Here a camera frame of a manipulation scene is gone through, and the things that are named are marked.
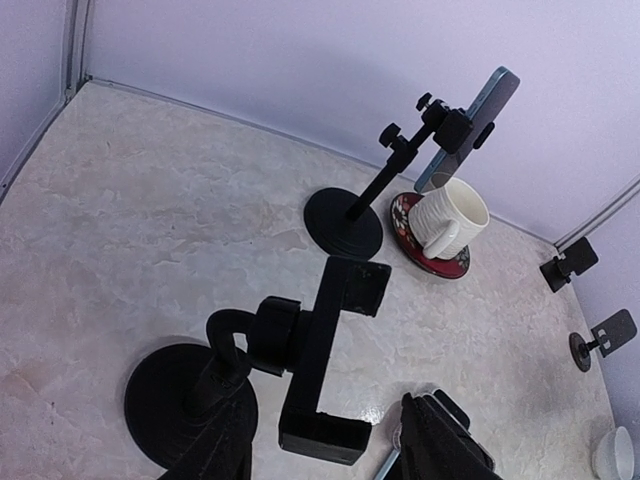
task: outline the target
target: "black round base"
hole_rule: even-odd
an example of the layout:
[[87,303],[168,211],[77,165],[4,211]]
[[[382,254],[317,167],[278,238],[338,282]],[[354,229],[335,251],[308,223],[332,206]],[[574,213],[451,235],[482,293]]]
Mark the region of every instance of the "black round base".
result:
[[571,349],[571,356],[573,361],[576,362],[578,368],[583,372],[588,372],[591,368],[591,355],[584,355],[586,351],[587,342],[579,333],[572,333],[569,335],[569,348]]
[[[182,409],[185,394],[195,385],[210,359],[208,347],[171,345],[145,358],[129,379],[124,400],[129,432],[138,447],[166,469],[182,457],[205,427],[215,428],[210,422],[221,404],[196,419]],[[255,434],[258,403],[248,380],[232,398],[246,402],[247,411],[254,417],[251,421]]]
[[304,207],[304,223],[311,238],[330,255],[369,260],[382,246],[382,224],[371,207],[355,221],[347,210],[357,195],[340,188],[314,193]]

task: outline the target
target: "small phone stand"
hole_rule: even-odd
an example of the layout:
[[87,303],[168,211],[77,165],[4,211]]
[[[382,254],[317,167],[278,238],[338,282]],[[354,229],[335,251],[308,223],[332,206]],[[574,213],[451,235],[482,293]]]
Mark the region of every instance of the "small phone stand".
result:
[[586,237],[582,237],[567,247],[561,255],[562,258],[555,256],[540,267],[540,271],[553,293],[556,293],[567,283],[571,283],[572,273],[582,275],[598,263],[598,255]]
[[341,188],[325,188],[314,193],[304,207],[304,223],[311,238],[331,255],[368,260],[382,246],[382,224],[371,203],[396,175],[404,172],[418,149],[434,134],[433,140],[447,153],[456,153],[473,130],[473,123],[461,109],[452,110],[442,100],[423,95],[416,108],[423,125],[407,140],[392,123],[379,142],[393,153],[386,166],[359,197]]
[[569,335],[569,348],[573,361],[583,372],[591,368],[591,350],[600,348],[602,358],[606,358],[638,333],[636,324],[628,310],[620,310],[601,324],[591,329],[594,340],[587,343],[579,333]]

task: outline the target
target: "ceramic mug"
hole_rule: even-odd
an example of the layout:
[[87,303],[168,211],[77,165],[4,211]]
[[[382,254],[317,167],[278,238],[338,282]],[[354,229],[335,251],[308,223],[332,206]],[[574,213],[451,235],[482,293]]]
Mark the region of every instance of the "ceramic mug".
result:
[[489,210],[482,197],[455,177],[409,210],[413,236],[429,259],[451,260],[487,225]]

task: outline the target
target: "saucer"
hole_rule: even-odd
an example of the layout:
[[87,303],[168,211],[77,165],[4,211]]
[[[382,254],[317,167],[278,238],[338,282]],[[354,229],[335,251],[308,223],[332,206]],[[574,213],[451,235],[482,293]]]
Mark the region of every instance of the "saucer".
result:
[[409,210],[421,199],[422,195],[419,193],[405,192],[396,196],[391,202],[389,218],[396,241],[411,261],[422,270],[449,280],[463,277],[469,271],[471,263],[469,247],[464,247],[451,260],[428,259],[422,254],[422,246],[409,227]]

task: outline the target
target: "black pole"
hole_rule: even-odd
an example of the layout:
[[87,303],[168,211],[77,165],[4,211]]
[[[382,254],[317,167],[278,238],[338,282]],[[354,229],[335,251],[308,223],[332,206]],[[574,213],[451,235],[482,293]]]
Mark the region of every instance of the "black pole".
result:
[[365,212],[365,210],[378,198],[378,195],[391,183],[396,175],[404,172],[411,162],[418,155],[418,149],[424,142],[428,140],[444,122],[448,110],[440,103],[434,102],[422,115],[424,125],[416,132],[416,134],[407,141],[402,135],[396,136],[391,142],[393,153],[387,160],[387,165],[376,175],[376,178],[362,192],[356,202],[347,210],[346,217],[348,220],[355,222]]

